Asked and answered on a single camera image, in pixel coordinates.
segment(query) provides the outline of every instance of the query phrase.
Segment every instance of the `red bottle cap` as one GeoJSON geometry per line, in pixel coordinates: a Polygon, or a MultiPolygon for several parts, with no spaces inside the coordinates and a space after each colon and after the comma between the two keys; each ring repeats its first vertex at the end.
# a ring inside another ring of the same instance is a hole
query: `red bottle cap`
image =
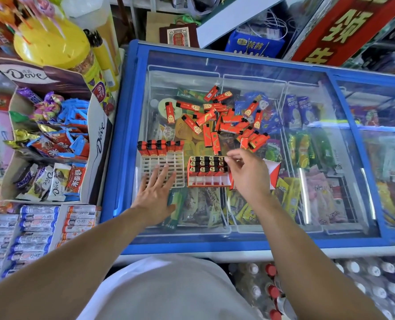
{"type": "Polygon", "coordinates": [[[270,311],[270,319],[271,320],[282,320],[282,314],[277,310],[270,311]]]}
{"type": "Polygon", "coordinates": [[[275,277],[277,274],[277,269],[276,266],[273,264],[267,264],[266,265],[266,273],[270,276],[270,277],[275,277]]]}
{"type": "Polygon", "coordinates": [[[267,293],[269,296],[271,296],[273,299],[277,299],[280,296],[280,291],[277,287],[274,285],[270,285],[269,288],[267,289],[267,293]]]}

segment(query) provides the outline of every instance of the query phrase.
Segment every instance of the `yellow lid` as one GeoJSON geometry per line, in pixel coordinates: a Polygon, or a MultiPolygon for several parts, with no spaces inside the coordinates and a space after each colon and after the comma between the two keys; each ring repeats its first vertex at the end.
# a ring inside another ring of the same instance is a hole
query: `yellow lid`
{"type": "Polygon", "coordinates": [[[71,69],[86,58],[91,46],[82,29],[71,21],[56,18],[66,36],[64,39],[51,20],[47,17],[41,20],[48,31],[33,17],[27,19],[32,29],[24,23],[18,26],[30,44],[18,34],[14,35],[15,51],[25,62],[71,69]]]}

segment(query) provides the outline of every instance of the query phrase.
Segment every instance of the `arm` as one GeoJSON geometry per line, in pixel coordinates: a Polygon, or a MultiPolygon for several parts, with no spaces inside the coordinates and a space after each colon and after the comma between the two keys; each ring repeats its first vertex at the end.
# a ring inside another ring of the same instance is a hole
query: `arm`
{"type": "Polygon", "coordinates": [[[175,210],[175,205],[167,206],[175,175],[163,185],[168,166],[159,177],[158,170],[147,188],[143,178],[130,209],[3,280],[0,319],[75,319],[125,247],[175,210]]]}
{"type": "Polygon", "coordinates": [[[227,155],[234,184],[258,216],[282,279],[282,289],[298,318],[384,319],[372,300],[341,273],[270,194],[265,163],[242,149],[227,155]]]}

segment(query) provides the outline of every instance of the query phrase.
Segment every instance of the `forearm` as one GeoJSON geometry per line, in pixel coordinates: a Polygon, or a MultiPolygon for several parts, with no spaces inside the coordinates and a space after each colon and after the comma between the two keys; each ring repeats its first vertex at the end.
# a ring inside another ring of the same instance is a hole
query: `forearm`
{"type": "Polygon", "coordinates": [[[341,273],[276,200],[266,199],[257,212],[282,289],[299,319],[383,319],[371,299],[341,273]]]}
{"type": "Polygon", "coordinates": [[[20,269],[0,283],[0,319],[75,319],[144,228],[129,209],[20,269]]]}

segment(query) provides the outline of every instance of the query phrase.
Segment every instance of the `white shirt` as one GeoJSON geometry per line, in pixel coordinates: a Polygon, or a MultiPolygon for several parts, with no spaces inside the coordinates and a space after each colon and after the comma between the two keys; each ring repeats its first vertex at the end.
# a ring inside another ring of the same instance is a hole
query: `white shirt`
{"type": "Polygon", "coordinates": [[[215,263],[157,255],[104,280],[77,320],[258,320],[215,263]]]}

